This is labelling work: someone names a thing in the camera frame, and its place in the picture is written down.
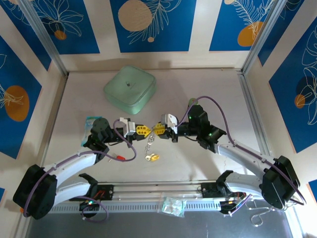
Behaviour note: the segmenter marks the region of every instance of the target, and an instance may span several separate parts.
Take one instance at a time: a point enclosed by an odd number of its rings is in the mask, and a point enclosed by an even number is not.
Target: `mint green bowl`
[[[125,66],[106,84],[104,92],[111,104],[134,115],[145,106],[156,89],[153,75],[134,66]]]

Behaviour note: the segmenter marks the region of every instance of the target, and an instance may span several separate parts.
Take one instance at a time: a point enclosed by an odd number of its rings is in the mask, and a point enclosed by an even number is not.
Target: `purple cable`
[[[241,204],[239,204],[238,207],[233,212],[230,213],[230,215],[232,216],[234,213],[236,213],[249,200],[250,197],[251,197],[251,194],[249,194],[246,197],[246,199],[244,199],[244,201]]]
[[[176,127],[179,127],[179,126],[184,122],[184,120],[185,120],[186,116],[188,115],[188,113],[189,113],[190,109],[192,108],[192,106],[193,106],[196,102],[198,102],[198,100],[201,99],[201,98],[207,98],[207,99],[213,101],[213,102],[216,104],[216,106],[219,108],[219,110],[220,110],[220,112],[221,112],[221,114],[222,114],[223,120],[224,120],[224,124],[225,124],[226,131],[227,131],[227,134],[228,134],[228,137],[229,137],[230,142],[231,142],[233,145],[235,145],[237,148],[239,148],[240,150],[243,150],[244,152],[247,152],[248,154],[250,154],[250,155],[252,155],[252,156],[254,156],[254,157],[256,157],[257,159],[259,159],[259,160],[262,161],[263,158],[262,158],[261,156],[255,154],[254,152],[252,152],[252,151],[250,151],[250,150],[248,150],[248,149],[246,149],[246,148],[244,148],[244,147],[242,147],[242,146],[240,146],[240,145],[238,145],[238,144],[236,144],[236,143],[234,142],[234,140],[233,140],[232,137],[231,137],[230,131],[229,131],[229,126],[228,126],[227,118],[226,118],[226,116],[225,116],[225,114],[224,114],[224,112],[223,112],[221,106],[219,105],[219,103],[218,103],[215,99],[213,99],[213,98],[211,98],[211,97],[209,97],[209,96],[200,96],[200,97],[196,98],[196,100],[194,100],[194,101],[192,102],[192,104],[187,108],[187,111],[185,112],[185,115],[183,116],[182,120],[180,120],[180,122],[176,125]],[[301,192],[298,190],[298,188],[293,184],[293,182],[289,179],[289,177],[288,177],[285,173],[283,173],[282,170],[280,170],[277,166],[275,166],[274,164],[272,164],[271,162],[269,162],[269,161],[267,161],[267,160],[264,160],[264,163],[266,163],[267,165],[271,166],[271,167],[272,167],[273,169],[275,169],[280,175],[282,175],[282,177],[291,185],[291,187],[296,191],[296,193],[299,195],[299,197],[301,198],[301,200],[302,200],[303,202],[296,201],[296,200],[294,200],[294,199],[292,199],[291,201],[296,202],[296,203],[298,203],[298,204],[300,204],[300,205],[306,204],[306,200],[305,200],[304,196],[301,194]]]
[[[113,130],[114,130],[114,132],[115,132],[125,143],[127,143],[128,146],[133,150],[133,152],[134,152],[134,157],[133,157],[132,159],[129,159],[129,160],[119,160],[119,159],[117,159],[117,158],[115,158],[115,157],[113,157],[113,156],[111,156],[111,155],[108,155],[107,153],[104,153],[104,152],[101,152],[101,151],[92,150],[92,151],[81,152],[81,153],[79,153],[79,154],[77,154],[77,155],[73,155],[73,156],[71,156],[71,157],[69,157],[69,158],[63,160],[62,162],[59,162],[58,164],[56,164],[56,167],[55,167],[55,168],[52,167],[52,168],[50,168],[49,170],[47,170],[47,171],[45,172],[45,174],[43,174],[43,175],[40,177],[40,179],[39,179],[39,180],[35,183],[35,185],[33,186],[33,188],[32,188],[32,190],[31,190],[31,192],[30,192],[28,198],[26,199],[25,205],[24,205],[24,211],[23,211],[23,216],[24,216],[24,217],[29,217],[29,216],[30,216],[30,215],[27,213],[27,209],[28,209],[28,207],[29,207],[31,198],[32,198],[32,196],[33,196],[35,190],[36,190],[37,187],[39,186],[40,182],[46,177],[46,175],[48,175],[49,173],[53,172],[54,170],[56,170],[58,167],[64,165],[65,163],[68,163],[69,161],[71,161],[71,160],[73,160],[73,159],[76,159],[76,158],[78,158],[78,157],[80,157],[80,156],[82,156],[82,155],[95,154],[95,153],[96,153],[96,154],[102,154],[102,155],[104,155],[104,156],[107,156],[107,157],[109,157],[109,158],[111,158],[111,159],[113,159],[113,160],[117,160],[117,161],[120,161],[120,162],[129,162],[129,161],[134,160],[134,159],[137,157],[137,151],[136,151],[135,148],[132,146],[132,144],[131,144],[129,141],[127,141],[122,135],[120,135],[120,133],[118,132],[118,130],[115,128],[115,125],[116,125],[116,123],[117,123],[118,121],[119,121],[118,119],[114,121],[114,123],[113,123]]]
[[[108,219],[108,217],[109,217],[108,210],[106,209],[106,206],[104,206],[101,202],[99,202],[99,201],[97,201],[97,200],[95,200],[95,199],[93,199],[93,198],[85,197],[85,196],[78,196],[78,197],[76,197],[76,198],[81,198],[81,199],[86,199],[86,200],[93,201],[93,202],[97,203],[99,206],[101,206],[101,207],[104,209],[104,211],[106,212],[106,217],[103,218],[102,220],[99,220],[99,221],[91,220],[91,219],[89,219],[89,218],[87,218],[87,217],[84,217],[84,211],[85,211],[86,208],[88,208],[88,206],[87,206],[87,207],[84,208],[84,210],[81,212],[81,215],[82,215],[82,217],[84,218],[85,221],[92,222],[92,223],[103,223],[103,222],[105,222],[105,221]]]

